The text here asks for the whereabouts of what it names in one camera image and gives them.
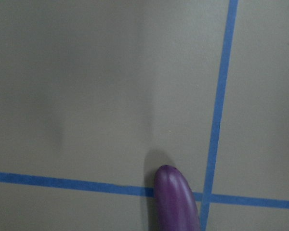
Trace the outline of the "purple eggplant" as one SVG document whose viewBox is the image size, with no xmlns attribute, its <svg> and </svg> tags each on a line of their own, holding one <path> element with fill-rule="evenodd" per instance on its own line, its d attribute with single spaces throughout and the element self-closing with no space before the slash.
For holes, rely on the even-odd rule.
<svg viewBox="0 0 289 231">
<path fill-rule="evenodd" d="M 194 195 L 177 168 L 159 167 L 154 176 L 154 198 L 161 231 L 201 230 Z"/>
</svg>

